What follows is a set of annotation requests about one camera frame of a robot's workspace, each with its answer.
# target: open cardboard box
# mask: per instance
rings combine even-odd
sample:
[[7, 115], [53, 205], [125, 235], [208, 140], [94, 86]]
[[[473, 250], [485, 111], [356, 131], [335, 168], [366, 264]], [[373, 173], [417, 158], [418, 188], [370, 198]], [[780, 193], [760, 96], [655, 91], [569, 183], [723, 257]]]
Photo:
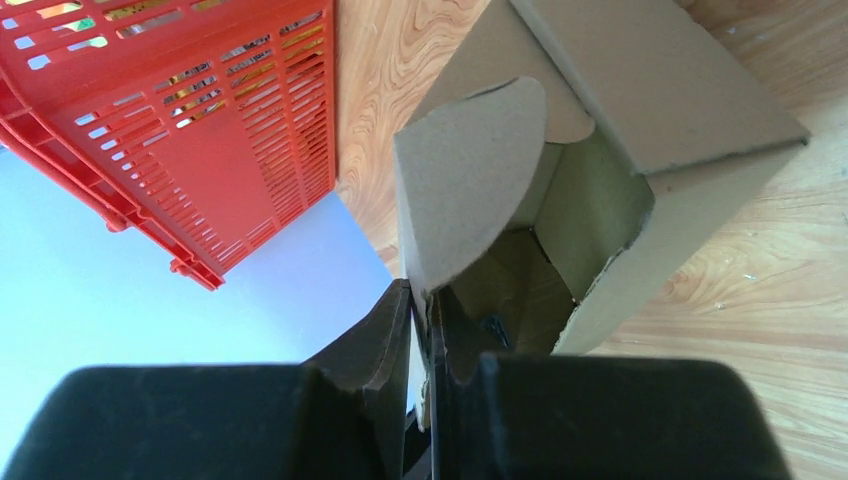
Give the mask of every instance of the open cardboard box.
[[394, 138], [417, 314], [586, 353], [808, 138], [673, 0], [492, 0]]

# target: plastic crate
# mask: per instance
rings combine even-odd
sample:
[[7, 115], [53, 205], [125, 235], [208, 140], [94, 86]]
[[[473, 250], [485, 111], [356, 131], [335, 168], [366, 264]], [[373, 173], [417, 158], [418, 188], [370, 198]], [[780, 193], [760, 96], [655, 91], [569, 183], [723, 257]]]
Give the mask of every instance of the plastic crate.
[[209, 289], [335, 185], [334, 0], [0, 0], [0, 142]]

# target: curved cardboard flap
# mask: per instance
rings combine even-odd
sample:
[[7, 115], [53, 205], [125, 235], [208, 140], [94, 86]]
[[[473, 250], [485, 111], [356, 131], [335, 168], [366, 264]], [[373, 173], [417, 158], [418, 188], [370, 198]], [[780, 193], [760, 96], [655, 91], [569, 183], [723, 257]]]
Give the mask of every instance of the curved cardboard flap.
[[545, 143], [545, 90], [529, 77], [433, 110], [394, 137], [404, 274], [430, 293], [494, 243], [527, 195]]
[[551, 105], [548, 142], [578, 142], [595, 130], [595, 121], [508, 0], [491, 0], [486, 6], [412, 113], [410, 123], [434, 108], [522, 76], [533, 77], [545, 87]]

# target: cardboard flap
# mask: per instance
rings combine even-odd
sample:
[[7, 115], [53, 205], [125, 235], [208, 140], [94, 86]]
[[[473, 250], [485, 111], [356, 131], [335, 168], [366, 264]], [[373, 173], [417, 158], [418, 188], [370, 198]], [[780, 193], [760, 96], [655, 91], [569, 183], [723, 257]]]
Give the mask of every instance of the cardboard flap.
[[413, 112], [410, 123], [436, 107], [522, 76], [533, 77], [545, 87], [551, 105], [549, 142], [577, 142], [595, 130], [594, 120], [508, 0], [491, 0]]
[[672, 0], [510, 1], [639, 173], [809, 137]]
[[527, 196], [546, 110], [542, 85], [522, 77], [395, 135], [400, 253], [419, 310], [489, 249]]

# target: wooden floor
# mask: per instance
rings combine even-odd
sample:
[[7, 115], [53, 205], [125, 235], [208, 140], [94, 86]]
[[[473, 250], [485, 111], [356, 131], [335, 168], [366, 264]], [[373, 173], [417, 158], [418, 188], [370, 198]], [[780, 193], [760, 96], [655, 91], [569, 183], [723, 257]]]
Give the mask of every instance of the wooden floor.
[[[340, 184], [397, 274], [391, 135], [486, 0], [340, 0]], [[848, 478], [848, 1], [689, 0], [814, 133], [597, 353], [724, 361], [800, 479]]]

